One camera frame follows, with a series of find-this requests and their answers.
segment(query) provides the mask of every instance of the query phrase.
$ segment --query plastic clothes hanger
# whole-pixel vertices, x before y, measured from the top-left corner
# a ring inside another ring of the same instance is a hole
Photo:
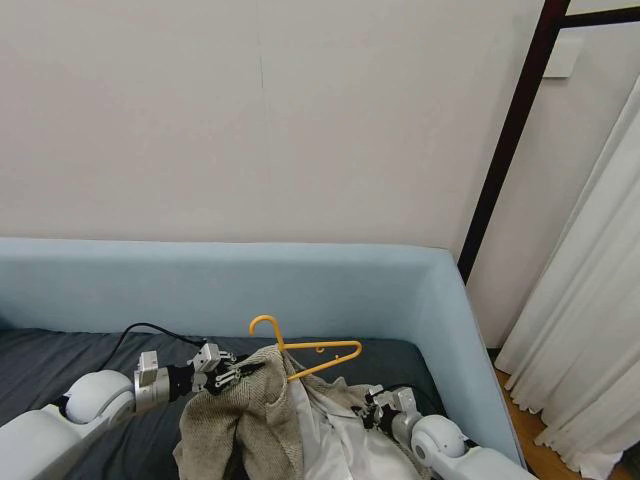
[[[296,380],[298,378],[306,377],[312,373],[319,372],[320,370],[326,370],[339,363],[348,362],[349,360],[356,358],[362,352],[362,344],[357,340],[336,340],[331,342],[304,342],[304,343],[284,343],[282,333],[280,333],[280,327],[278,321],[271,315],[260,315],[254,318],[249,324],[249,335],[253,335],[256,325],[260,322],[269,322],[273,326],[273,331],[276,334],[278,340],[278,350],[281,352],[284,350],[300,350],[304,348],[315,348],[316,352],[322,353],[325,347],[356,347],[353,353],[344,355],[342,357],[336,355],[335,360],[330,360],[326,363],[321,363],[315,367],[307,368],[287,378],[288,381]]]

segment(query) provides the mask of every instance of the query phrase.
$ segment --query light switch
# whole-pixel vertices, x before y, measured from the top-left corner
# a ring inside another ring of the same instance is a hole
[[[567,34],[558,37],[543,78],[569,78],[578,55],[582,51],[584,37]]]

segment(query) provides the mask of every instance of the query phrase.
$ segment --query gray bedsheet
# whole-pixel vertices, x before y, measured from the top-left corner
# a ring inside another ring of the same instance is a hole
[[[103,362],[117,338],[118,334],[36,329],[1,331],[0,425],[26,410],[42,408],[63,394],[74,380]],[[275,343],[273,339],[208,338],[221,349],[237,355],[251,354],[257,348]],[[291,342],[311,340],[289,339]],[[444,412],[425,362],[414,345],[396,340],[363,340],[362,343],[364,349],[360,357],[320,372],[320,376],[329,381],[344,376],[349,384],[412,384],[429,397],[418,398],[423,413]],[[132,377],[140,352],[147,350],[158,351],[161,365],[184,365],[193,357],[196,347],[165,335],[130,333],[107,368]],[[315,365],[331,359],[336,352],[296,351],[294,356],[303,365]],[[187,400],[188,397],[182,397],[107,432],[93,444],[69,478],[177,478],[171,452],[179,440],[178,421]]]

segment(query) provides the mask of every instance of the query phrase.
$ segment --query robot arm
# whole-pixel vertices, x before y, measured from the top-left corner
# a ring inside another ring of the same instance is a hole
[[[377,386],[367,395],[365,425],[378,427],[410,449],[417,461],[443,480],[537,480],[491,448],[479,447],[441,415],[423,417],[413,391],[387,392]]]
[[[158,368],[156,352],[143,352],[133,382],[111,370],[86,374],[55,402],[0,428],[3,478],[62,478],[105,431],[192,391],[217,395],[262,366],[235,362],[207,343],[184,367]]]

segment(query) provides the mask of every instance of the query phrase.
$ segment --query bed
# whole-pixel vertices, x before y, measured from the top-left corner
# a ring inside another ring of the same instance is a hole
[[[131,323],[242,354],[275,343],[266,327],[264,338],[246,338],[264,313],[278,317],[285,340],[365,339],[363,355],[327,379],[412,383],[427,393],[425,413],[442,408],[474,441],[524,465],[455,263],[420,247],[0,239],[0,423],[95,369]],[[131,375],[152,349],[161,363],[193,355],[163,335],[132,334],[109,368]],[[174,478],[185,401],[110,432],[72,476]]]

